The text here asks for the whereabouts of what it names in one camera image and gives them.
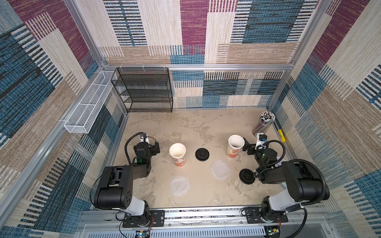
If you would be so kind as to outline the paper milk tea cup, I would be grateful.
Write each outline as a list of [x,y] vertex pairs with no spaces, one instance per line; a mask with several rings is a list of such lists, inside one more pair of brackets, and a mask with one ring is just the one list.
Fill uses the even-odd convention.
[[186,151],[186,147],[181,143],[175,143],[170,147],[169,153],[176,166],[182,167],[184,165]]
[[245,145],[244,138],[239,135],[231,135],[228,139],[227,156],[235,158]]

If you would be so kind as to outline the white leak-proof paper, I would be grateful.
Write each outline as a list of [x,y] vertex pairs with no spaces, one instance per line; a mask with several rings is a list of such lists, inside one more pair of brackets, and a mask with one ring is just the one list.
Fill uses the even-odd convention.
[[184,196],[189,191],[190,183],[187,178],[178,176],[170,181],[169,187],[174,196]]
[[224,180],[230,177],[231,170],[228,164],[224,161],[214,161],[210,166],[212,175],[218,180]]

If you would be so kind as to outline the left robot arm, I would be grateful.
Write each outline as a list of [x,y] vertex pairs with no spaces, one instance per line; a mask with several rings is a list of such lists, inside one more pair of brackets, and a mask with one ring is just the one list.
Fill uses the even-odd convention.
[[125,214],[125,220],[138,227],[146,227],[154,222],[148,202],[133,196],[134,180],[149,176],[152,157],[160,153],[159,143],[148,142],[144,132],[138,132],[125,143],[128,164],[105,167],[94,183],[97,188],[90,190],[89,199],[96,209],[117,210]]

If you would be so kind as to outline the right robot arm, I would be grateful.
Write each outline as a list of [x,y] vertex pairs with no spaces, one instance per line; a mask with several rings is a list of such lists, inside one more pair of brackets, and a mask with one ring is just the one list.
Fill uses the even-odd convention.
[[325,178],[315,164],[303,159],[284,161],[286,153],[283,152],[278,157],[277,152],[269,147],[272,143],[282,144],[278,140],[268,140],[264,134],[260,134],[255,144],[244,140],[242,150],[255,157],[258,168],[254,171],[242,169],[239,173],[241,182],[252,184],[259,180],[263,184],[286,184],[286,189],[282,192],[265,197],[260,207],[245,210],[249,222],[256,218],[260,218],[263,223],[287,222],[288,212],[320,203],[330,197]]

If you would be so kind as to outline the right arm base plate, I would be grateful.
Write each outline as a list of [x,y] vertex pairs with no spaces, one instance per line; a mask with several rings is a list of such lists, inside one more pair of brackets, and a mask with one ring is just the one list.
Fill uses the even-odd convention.
[[259,206],[245,207],[241,210],[241,215],[247,219],[248,224],[289,222],[285,212],[262,211]]

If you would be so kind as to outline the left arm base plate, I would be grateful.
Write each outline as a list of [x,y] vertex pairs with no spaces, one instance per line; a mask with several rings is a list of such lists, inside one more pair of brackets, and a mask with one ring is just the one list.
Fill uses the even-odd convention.
[[163,227],[165,219],[164,210],[145,211],[140,216],[132,216],[125,214],[123,219],[123,228],[148,228],[148,227]]

